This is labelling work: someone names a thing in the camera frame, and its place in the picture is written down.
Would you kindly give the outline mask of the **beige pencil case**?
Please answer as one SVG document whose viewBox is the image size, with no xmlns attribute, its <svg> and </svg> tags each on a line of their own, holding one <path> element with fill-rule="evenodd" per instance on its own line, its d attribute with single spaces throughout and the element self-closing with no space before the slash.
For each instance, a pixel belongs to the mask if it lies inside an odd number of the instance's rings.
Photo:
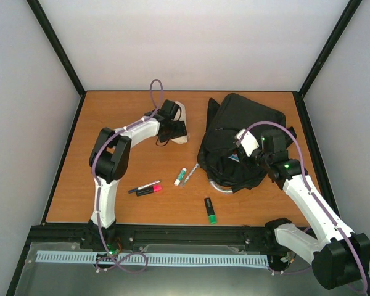
<svg viewBox="0 0 370 296">
<path fill-rule="evenodd" d="M 173 122 L 176 122 L 175 135 L 171 138 L 171 140 L 177 144 L 185 144 L 188 142 L 189 138 L 187 132 L 186 108 L 179 101 L 175 101 L 175 104 L 179 107 L 179 109 L 176 112 L 176 115 L 173 120 Z"/>
</svg>

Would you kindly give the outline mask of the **black student backpack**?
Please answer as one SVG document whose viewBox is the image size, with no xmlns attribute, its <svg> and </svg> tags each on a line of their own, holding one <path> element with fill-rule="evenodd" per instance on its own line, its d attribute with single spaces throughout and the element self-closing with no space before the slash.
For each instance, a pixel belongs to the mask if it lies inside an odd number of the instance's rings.
<svg viewBox="0 0 370 296">
<path fill-rule="evenodd" d="M 289 158 L 297 135 L 284 113 L 235 93 L 208 102 L 207 123 L 197 163 L 222 193 L 251 190 L 268 176 L 279 188 L 301 174 Z"/>
</svg>

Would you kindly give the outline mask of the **green black highlighter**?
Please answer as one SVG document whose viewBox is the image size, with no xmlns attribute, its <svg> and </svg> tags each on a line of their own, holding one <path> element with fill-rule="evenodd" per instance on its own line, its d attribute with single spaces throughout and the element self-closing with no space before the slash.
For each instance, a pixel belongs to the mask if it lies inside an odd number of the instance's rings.
<svg viewBox="0 0 370 296">
<path fill-rule="evenodd" d="M 211 225 L 214 225 L 217 223 L 217 219 L 216 219 L 215 211 L 213 208 L 212 200 L 211 198 L 207 197 L 207 198 L 204 198 L 204 202 L 205 202 L 205 208 L 207 211 L 209 223 Z"/>
</svg>

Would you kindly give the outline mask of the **dog picture book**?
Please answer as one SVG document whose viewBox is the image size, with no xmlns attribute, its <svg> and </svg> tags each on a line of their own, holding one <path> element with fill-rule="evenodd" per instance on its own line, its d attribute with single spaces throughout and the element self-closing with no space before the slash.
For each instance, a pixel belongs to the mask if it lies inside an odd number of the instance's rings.
<svg viewBox="0 0 370 296">
<path fill-rule="evenodd" d="M 232 155 L 228 156 L 228 159 L 230 159 L 232 161 L 235 161 L 237 163 L 240 163 L 241 162 L 241 160 L 240 160 L 240 158 L 239 158 L 239 156 L 237 154 L 232 154 Z"/>
</svg>

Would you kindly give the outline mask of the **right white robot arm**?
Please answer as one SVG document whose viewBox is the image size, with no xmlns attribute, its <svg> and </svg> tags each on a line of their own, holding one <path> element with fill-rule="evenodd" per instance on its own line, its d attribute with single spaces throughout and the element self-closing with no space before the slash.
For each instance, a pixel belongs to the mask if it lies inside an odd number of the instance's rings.
<svg viewBox="0 0 370 296">
<path fill-rule="evenodd" d="M 311 236 L 288 222 L 275 227 L 275 240 L 304 259 L 325 289 L 360 280 L 360 292 L 366 294 L 370 240 L 355 234 L 331 209 L 306 174 L 303 159 L 289 158 L 285 137 L 290 135 L 285 127 L 275 125 L 259 141 L 249 129 L 235 137 L 245 155 L 294 201 L 314 232 Z"/>
</svg>

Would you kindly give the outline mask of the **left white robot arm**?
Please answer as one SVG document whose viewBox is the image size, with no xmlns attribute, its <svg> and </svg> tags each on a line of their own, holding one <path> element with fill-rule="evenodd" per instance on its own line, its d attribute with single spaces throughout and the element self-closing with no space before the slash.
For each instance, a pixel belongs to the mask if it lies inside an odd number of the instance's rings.
<svg viewBox="0 0 370 296">
<path fill-rule="evenodd" d="M 95 184 L 94 209 L 91 222 L 98 228 L 94 240 L 102 248 L 113 246 L 116 233 L 115 201 L 120 180 L 125 175 L 131 149 L 142 141 L 157 137 L 158 142 L 188 141 L 186 108 L 178 101 L 165 100 L 160 108 L 145 113 L 136 122 L 122 128 L 101 129 L 89 166 Z"/>
</svg>

